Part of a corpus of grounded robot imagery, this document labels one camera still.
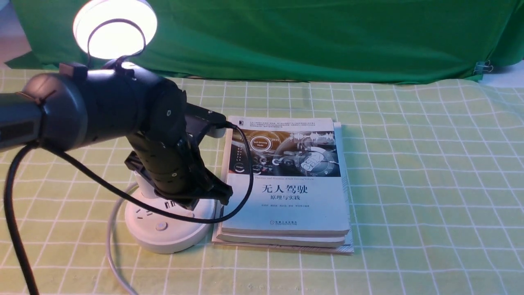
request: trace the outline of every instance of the green checkered tablecloth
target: green checkered tablecloth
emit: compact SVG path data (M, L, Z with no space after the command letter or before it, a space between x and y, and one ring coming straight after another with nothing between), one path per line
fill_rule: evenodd
M35 71L0 71L18 91ZM226 115L331 117L343 124L353 256L215 246L140 249L119 217L116 257L140 294L523 294L524 89L446 80L424 86L182 80L189 101ZM220 173L224 139L201 145ZM70 154L126 187L125 139ZM5 171L15 151L0 154ZM36 151L15 188L42 293L121 294L104 254L116 197ZM0 295L27 292L0 227Z

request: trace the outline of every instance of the black cable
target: black cable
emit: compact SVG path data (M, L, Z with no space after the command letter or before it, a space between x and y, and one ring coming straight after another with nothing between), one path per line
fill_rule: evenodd
M143 202L133 198L132 196L128 195L127 193L121 191L120 189L118 189L117 187L113 186L109 182L103 180L101 177L96 175L93 171L89 170L89 168L87 168L85 165L80 163L77 159L71 157L70 155L66 154L65 152L63 152L61 150L58 150L58 149L56 149L54 147L51 147L51 146L44 146L42 148L47 150L47 151L49 151L50 153L58 156L58 157L64 159L65 161L69 162L71 165L75 166L78 170L80 170L80 172L84 173L87 177L91 178L92 180L98 182L100 185L105 187L107 190L109 190L113 194L115 194L115 195L121 197L122 199L124 199L126 201L129 201L129 202L131 202L131 203L133 203L133 204L135 204L135 205L137 205L137 206L139 206L139 207L141 207L141 208L143 208L145 210L149 210L149 211L151 211L153 213L156 213L156 214L168 217L168 218L185 221L185 222L202 223L202 224L215 224L215 223L224 222L224 221L232 218L233 216L235 216L242 209L242 207L244 207L244 205L246 204L247 200L249 199L249 196L251 195L251 191L253 189L253 180L254 180L253 158L251 156L251 152L250 152L250 149L249 149L249 142L247 141L247 138L246 138L246 135L244 134L244 132L238 126L228 122L227 123L227 127L231 128L233 130L238 131L241 134L242 140L244 141L244 144L246 146L247 162L248 162L248 165L249 165L249 185L247 187L246 195L244 196L242 201L239 203L239 205L233 211L231 211L229 214L227 214L225 216L222 216L220 218L213 218L213 219L202 219L202 218L194 218L194 217L182 216L182 215L173 214L173 213L170 213L170 212L165 212L165 211L160 210L158 208L155 208L153 206L147 205L147 204L145 204L145 203L143 203Z
M92 56L91 56L91 52L89 50L89 44L91 43L91 38L93 38L93 35L95 34L96 31L98 31L100 28L102 28L103 26L106 26L108 24L113 24L113 23L124 23L124 24L128 24L128 25L131 25L133 26L135 29L138 30L138 32L142 35L142 41L144 42L144 45L142 46L142 49L139 51L139 52L136 52L132 55L127 55L127 56L121 56L117 59L117 62L118 64L121 64L125 59L129 58L129 57L135 57L135 56L139 56L142 54L142 52L144 52L144 50L146 49L146 46L147 46L147 42L146 42L146 35L144 35L144 31L142 31L142 29L140 28L140 26L138 26L135 22L132 22L131 20L129 19L125 19L125 18L114 18L114 19L110 19L110 20L106 20L105 22L99 24L90 34L89 34L89 38L88 38L88 64L87 64L87 67L88 69L91 69L91 59L92 59Z
M16 172L22 159L37 146L29 144L23 147L16 154L15 158L11 162L9 167L9 172L7 173L7 178L4 186L4 212L5 220L7 223L7 228L9 229L9 235L11 236L11 241L13 242L13 248L20 263L20 269L24 274L24 279L26 280L27 290L30 295L38 295L38 287L36 286L35 277L33 276L31 270L31 264L29 259L27 259L26 252L24 250L24 244L20 238L20 233L18 232L18 226L16 225L15 211L13 210L13 186L15 183Z
M82 173L84 173L89 178L93 179L94 181L98 182L103 187L107 188L110 192L116 194L117 196L137 205L140 206L146 210L149 210L153 213L173 218L181 221L186 222L192 222L192 223L202 223L202 224L214 224L214 223L220 223L223 221L226 221L233 216L235 216L246 204L247 200L249 199L249 196L251 195L251 191L253 189L253 180L254 180L254 174L253 174L253 158L251 156L251 152L249 149L249 142L247 141L246 135L244 132L236 125L228 122L226 125L228 128L231 128L233 130L238 131L241 136L242 140L244 141L244 144L246 145L247 150L247 161L249 164L249 185L247 188L246 195L242 199L242 201L239 203L239 205L231 211L231 213L227 214L226 216L220 217L220 218L214 218L214 219L201 219L201 218L192 218L187 216L182 216L178 214L173 214L169 212L162 211L160 209L157 209L155 207L149 206L145 203L140 202L139 200L133 198L132 196L128 195L127 193L121 191L117 187L113 186L112 184L108 183L107 181L103 180L101 177L96 175L93 171L91 171L89 168L87 168L85 165L80 163L77 159L71 157L70 155L66 154L66 152L58 150L54 147L42 147L43 149L49 151L50 153L64 159L65 161L69 162L71 165L75 166L78 170L80 170ZM9 234L11 236L11 241L13 242L13 248L15 249L16 256L18 258L18 262L20 264L20 268L22 270L22 273L24 274L24 278L26 281L27 289L29 290L30 295L39 295L38 287L35 282L35 277L31 270L31 265L29 263L29 260L27 258L26 252L24 250L24 245L22 243L22 240L20 238L20 233L18 231L18 227L16 224L16 217L13 210L13 186L14 181L16 177L16 172L18 170L18 167L20 166L20 163L22 159L33 149L37 148L38 146L35 144L28 144L27 146L23 147L15 156L13 159L11 166L9 167L9 172L7 174L7 179L5 182L4 187L4 211L5 211L5 217L7 222L7 227L9 228Z

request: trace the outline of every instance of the book title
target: book title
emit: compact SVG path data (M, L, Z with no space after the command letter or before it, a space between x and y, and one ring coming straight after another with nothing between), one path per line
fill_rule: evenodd
M262 192L270 194L269 198L272 200L300 200L298 194L307 194L308 187L305 185L286 185L285 187L277 185L274 187L271 184L265 184Z

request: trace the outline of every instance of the gray cable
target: gray cable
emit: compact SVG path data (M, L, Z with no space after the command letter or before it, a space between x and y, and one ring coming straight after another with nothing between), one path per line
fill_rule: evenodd
M138 186L136 182L130 184L130 186L128 186L125 189L126 194L130 194L131 191L136 186ZM113 207L113 211L111 212L109 220L107 221L107 236L105 240L105 251L106 251L107 261L109 262L109 266L111 267L111 271L113 272L113 274L115 275L115 278L120 283L120 286L122 286L122 288L124 288L129 293L129 295L138 295L138 293L131 287L131 285L129 285L128 282L126 282L124 277L116 269L115 262L113 261L113 255L111 254L111 236L112 236L113 228L116 222L116 215L118 214L118 210L120 209L120 206L122 205L124 201L125 201L124 199L118 198L118 200L115 203L115 206Z

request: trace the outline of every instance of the white wall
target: white wall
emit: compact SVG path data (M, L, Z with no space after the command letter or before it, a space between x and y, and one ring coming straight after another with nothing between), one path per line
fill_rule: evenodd
M31 51L24 30L15 14L13 6L8 3L0 10L0 69L6 68L4 62Z

